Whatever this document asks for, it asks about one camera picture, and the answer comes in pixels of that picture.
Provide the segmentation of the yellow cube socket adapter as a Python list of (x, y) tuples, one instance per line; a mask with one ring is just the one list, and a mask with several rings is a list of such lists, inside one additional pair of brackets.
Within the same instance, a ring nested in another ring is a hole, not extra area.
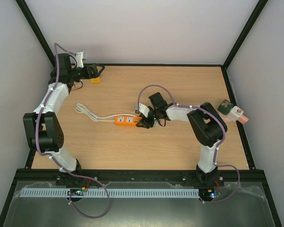
[(100, 82), (101, 82), (101, 78), (100, 78), (100, 77), (91, 78), (91, 79), (90, 79), (90, 82), (91, 82), (91, 83), (100, 83)]

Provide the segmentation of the orange power strip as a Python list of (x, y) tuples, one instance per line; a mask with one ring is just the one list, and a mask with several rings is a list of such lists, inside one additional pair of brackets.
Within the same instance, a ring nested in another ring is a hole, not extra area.
[(135, 127), (141, 119), (139, 116), (118, 115), (115, 117), (115, 125)]

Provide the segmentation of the green printed cube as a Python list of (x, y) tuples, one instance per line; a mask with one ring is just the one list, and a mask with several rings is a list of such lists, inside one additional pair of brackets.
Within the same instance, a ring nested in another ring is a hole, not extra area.
[(217, 110), (223, 114), (223, 115), (227, 115), (231, 109), (234, 107), (234, 104), (231, 103), (229, 100), (224, 99), (220, 105), (218, 106)]

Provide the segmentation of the white printed cube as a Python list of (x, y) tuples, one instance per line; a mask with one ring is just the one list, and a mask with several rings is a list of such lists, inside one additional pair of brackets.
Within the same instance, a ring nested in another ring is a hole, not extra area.
[(238, 106), (234, 106), (228, 112), (227, 117), (231, 121), (235, 122), (243, 115), (243, 113), (244, 113), (244, 111), (242, 109), (240, 109)]

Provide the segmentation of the pink small block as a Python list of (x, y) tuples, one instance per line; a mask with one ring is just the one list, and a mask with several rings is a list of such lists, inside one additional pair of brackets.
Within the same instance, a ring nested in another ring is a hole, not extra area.
[(237, 121), (239, 121), (239, 122), (242, 123), (242, 124), (245, 124), (248, 120), (249, 120), (249, 118), (242, 114), (242, 115), (238, 118)]

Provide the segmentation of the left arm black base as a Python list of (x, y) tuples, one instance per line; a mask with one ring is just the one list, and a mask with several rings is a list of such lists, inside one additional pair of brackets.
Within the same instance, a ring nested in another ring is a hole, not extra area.
[(70, 189), (70, 192), (67, 193), (66, 199), (68, 200), (70, 195), (71, 201), (76, 204), (81, 199), (83, 199), (87, 192), (91, 188), (99, 188), (99, 184), (90, 178), (98, 179), (99, 171), (96, 170), (82, 170), (72, 172), (74, 175), (83, 175), (83, 177), (72, 176), (69, 173), (62, 173), (55, 171), (53, 174), (53, 180), (55, 181), (56, 186), (65, 186), (67, 189)]

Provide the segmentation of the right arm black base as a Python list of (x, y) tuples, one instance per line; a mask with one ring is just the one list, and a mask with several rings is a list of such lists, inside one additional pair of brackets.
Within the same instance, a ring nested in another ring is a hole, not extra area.
[(195, 188), (198, 189), (199, 200), (202, 203), (212, 203), (222, 198), (223, 186), (223, 177), (220, 174), (216, 174)]

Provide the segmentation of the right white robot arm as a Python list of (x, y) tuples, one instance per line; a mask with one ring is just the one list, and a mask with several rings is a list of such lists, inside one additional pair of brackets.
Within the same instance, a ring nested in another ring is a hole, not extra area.
[(190, 123), (195, 137), (201, 146), (200, 159), (196, 166), (196, 177), (200, 184), (208, 185), (217, 174), (216, 163), (219, 146), (225, 140), (227, 125), (218, 115), (211, 103), (200, 106), (185, 106), (167, 103), (161, 93), (149, 96), (151, 106), (137, 102), (135, 112), (141, 120), (137, 127), (152, 128), (160, 120), (183, 121)]

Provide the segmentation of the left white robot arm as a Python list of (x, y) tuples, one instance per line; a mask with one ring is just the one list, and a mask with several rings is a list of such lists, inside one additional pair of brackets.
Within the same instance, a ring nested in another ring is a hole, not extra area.
[(105, 66), (85, 65), (83, 52), (75, 55), (60, 53), (55, 58), (56, 66), (51, 72), (48, 90), (41, 104), (33, 112), (24, 114), (23, 123), (30, 149), (53, 160), (59, 171), (74, 172), (80, 168), (80, 163), (64, 145), (57, 114), (74, 84), (84, 79), (98, 79)]

